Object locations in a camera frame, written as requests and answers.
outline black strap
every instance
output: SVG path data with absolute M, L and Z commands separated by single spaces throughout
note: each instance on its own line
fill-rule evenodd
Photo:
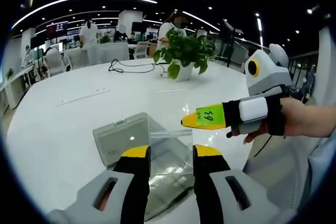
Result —
M 222 103 L 226 127 L 240 125 L 243 122 L 240 118 L 239 103 L 239 100 Z
M 268 133 L 274 136 L 283 136 L 285 133 L 286 117 L 282 114 L 282 105 L 279 95 L 272 95 L 266 97 L 267 102 L 267 117 L 266 123 L 268 126 Z

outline potted plant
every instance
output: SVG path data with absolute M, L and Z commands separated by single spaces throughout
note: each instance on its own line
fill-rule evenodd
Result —
M 163 58 L 169 65 L 168 76 L 178 81 L 188 80 L 194 68 L 198 74 L 207 70 L 207 60 L 214 57 L 215 46 L 206 41 L 206 36 L 186 37 L 172 28 L 167 33 L 169 47 L 162 48 L 154 54 L 154 62 Z
M 103 36 L 99 41 L 100 44 L 105 44 L 105 43 L 108 43 L 108 42 L 110 42 L 110 38 L 109 38 L 108 35 Z
M 9 79 L 10 77 L 12 77 L 14 74 L 14 70 L 12 68 L 10 68 L 6 74 L 7 79 Z

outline finger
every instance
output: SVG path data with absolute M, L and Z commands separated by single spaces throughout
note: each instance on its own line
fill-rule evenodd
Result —
M 231 138 L 232 136 L 239 136 L 240 132 L 239 131 L 230 131 L 229 133 L 226 134 L 227 138 Z
M 263 132 L 260 131 L 260 130 L 249 133 L 247 135 L 247 137 L 244 139 L 244 144 L 248 144 L 248 143 L 252 142 L 257 136 L 260 136 L 262 134 L 263 134 Z

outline number 39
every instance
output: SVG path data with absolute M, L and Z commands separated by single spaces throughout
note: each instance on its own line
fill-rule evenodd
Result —
M 210 115 L 213 115 L 212 111 L 209 111 L 209 112 L 204 112 L 205 115 L 208 115 L 208 116 L 205 116 L 204 118 L 205 119 L 208 119 L 209 121 L 213 121 L 214 119 L 210 116 Z

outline white desk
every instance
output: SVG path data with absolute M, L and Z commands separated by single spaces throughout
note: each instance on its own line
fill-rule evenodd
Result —
M 25 94 L 25 88 L 23 87 L 21 77 L 29 73 L 31 70 L 33 70 L 33 68 L 34 65 L 29 66 L 5 81 L 3 88 L 5 89 L 7 101 L 11 109 L 17 107 L 22 96 Z M 28 77 L 28 85 L 29 88 L 32 86 L 29 77 Z
M 153 59 L 124 63 L 150 62 Z M 204 74 L 194 70 L 190 81 L 180 83 L 161 77 L 161 68 L 136 74 L 108 72 L 108 67 L 81 68 L 37 83 L 14 114 L 7 135 L 9 157 L 19 181 L 44 213 L 70 206 L 77 191 L 106 169 L 92 130 L 147 112 L 151 91 L 188 89 L 190 111 L 248 96 L 245 76 L 215 62 L 209 62 Z M 193 142 L 217 148 L 231 168 L 243 169 L 252 145 L 243 145 L 244 136 L 227 139 L 228 131 L 193 130 Z M 198 218 L 192 196 L 149 223 L 196 223 Z

